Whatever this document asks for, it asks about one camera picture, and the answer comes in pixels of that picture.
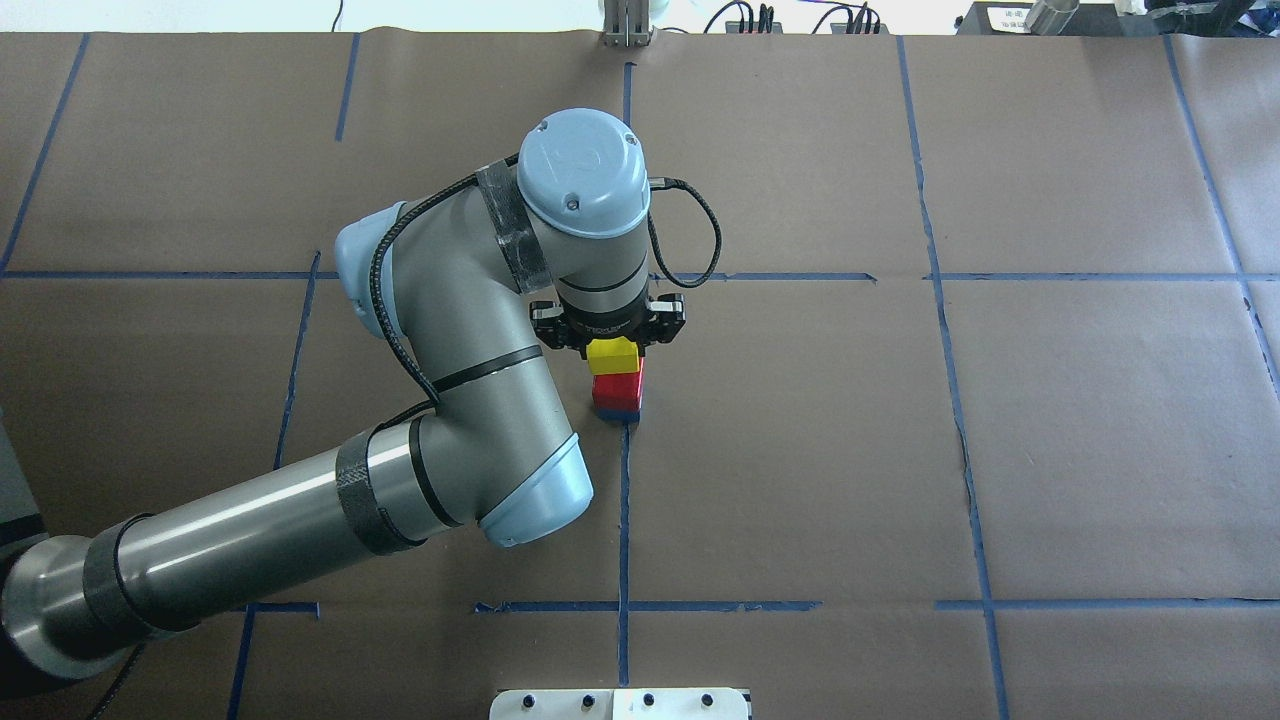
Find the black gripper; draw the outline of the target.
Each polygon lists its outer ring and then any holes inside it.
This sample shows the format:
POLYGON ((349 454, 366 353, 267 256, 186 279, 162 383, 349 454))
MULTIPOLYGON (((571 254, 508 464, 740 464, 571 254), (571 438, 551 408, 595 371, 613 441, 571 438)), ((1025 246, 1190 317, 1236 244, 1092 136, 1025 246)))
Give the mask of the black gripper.
POLYGON ((632 300, 622 307, 591 313, 568 300, 534 300, 529 319, 538 340, 550 350, 572 350, 586 360, 586 343, 630 336, 639 357, 653 345, 675 341, 686 323, 684 293, 632 300))

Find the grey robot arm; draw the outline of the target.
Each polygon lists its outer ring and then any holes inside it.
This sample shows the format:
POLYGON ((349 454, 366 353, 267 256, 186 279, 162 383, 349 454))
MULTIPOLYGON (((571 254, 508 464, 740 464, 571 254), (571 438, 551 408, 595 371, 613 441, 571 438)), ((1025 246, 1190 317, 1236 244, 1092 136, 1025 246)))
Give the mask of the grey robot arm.
POLYGON ((457 527, 512 547, 575 521, 593 483, 544 350, 680 331, 682 299, 648 291, 655 187, 634 128, 571 108, 512 158, 347 225, 346 296, 424 400, 326 452, 9 559, 3 697, 97 676, 134 647, 457 527))

